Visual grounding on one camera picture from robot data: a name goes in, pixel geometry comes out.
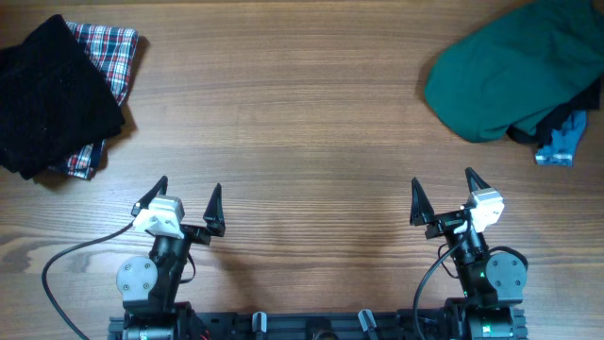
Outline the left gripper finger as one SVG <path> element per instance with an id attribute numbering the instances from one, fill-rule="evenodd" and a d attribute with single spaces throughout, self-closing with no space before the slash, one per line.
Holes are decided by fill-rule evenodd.
<path id="1" fill-rule="evenodd" d="M 168 188 L 168 178 L 162 176 L 158 182 L 140 198 L 132 207 L 131 215 L 137 217 L 138 214 L 149 207 L 151 201 L 158 195 L 165 196 Z"/>
<path id="2" fill-rule="evenodd" d="M 217 183 L 213 189 L 208 206 L 203 214 L 206 229 L 212 236 L 223 237 L 226 231 L 226 221 L 222 205 L 222 185 Z"/>

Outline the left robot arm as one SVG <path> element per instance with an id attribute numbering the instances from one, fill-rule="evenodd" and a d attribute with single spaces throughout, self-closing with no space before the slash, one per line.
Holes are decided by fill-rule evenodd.
<path id="1" fill-rule="evenodd" d="M 132 225 L 154 237 L 147 256 L 132 257 L 119 268 L 116 285 L 122 294 L 125 314 L 109 324 L 109 339 L 209 339 L 210 332 L 189 302 L 177 302 L 182 277 L 193 264 L 191 246 L 207 246 L 222 237 L 226 221 L 222 186 L 217 184 L 203 214 L 203 226 L 182 222 L 185 215 L 180 198 L 167 195 L 168 178 L 163 176 L 134 205 Z"/>

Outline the green cloth garment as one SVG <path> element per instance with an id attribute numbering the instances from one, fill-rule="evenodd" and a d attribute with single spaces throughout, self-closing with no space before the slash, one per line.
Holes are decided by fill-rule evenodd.
<path id="1" fill-rule="evenodd" d="M 603 74 L 603 15 L 588 0 L 533 1 L 448 47 L 424 97 L 471 143 L 528 135 Z"/>

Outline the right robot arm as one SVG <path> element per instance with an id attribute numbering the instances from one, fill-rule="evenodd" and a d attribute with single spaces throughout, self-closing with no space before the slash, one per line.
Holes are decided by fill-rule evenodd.
<path id="1" fill-rule="evenodd" d="M 456 211 L 437 214 L 418 178 L 411 180 L 410 224 L 424 226 L 428 239 L 444 237 L 447 252 L 440 254 L 421 279 L 411 309 L 418 339 L 427 339 L 428 322 L 419 302 L 433 273 L 450 259 L 463 296 L 449 298 L 436 316 L 436 339 L 526 339 L 527 320 L 517 306 L 523 302 L 529 261 L 508 246 L 490 247 L 483 232 L 505 208 L 503 196 L 472 168 L 465 169 L 467 201 Z"/>

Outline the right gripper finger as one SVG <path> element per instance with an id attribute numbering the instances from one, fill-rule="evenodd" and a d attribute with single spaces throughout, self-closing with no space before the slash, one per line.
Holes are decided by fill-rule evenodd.
<path id="1" fill-rule="evenodd" d="M 410 224 L 423 226 L 434 218 L 434 210 L 418 178 L 411 180 Z"/>
<path id="2" fill-rule="evenodd" d="M 467 167 L 464 170 L 464 173 L 466 175 L 466 181 L 470 193 L 490 188 L 490 185 L 484 181 L 472 167 Z"/>

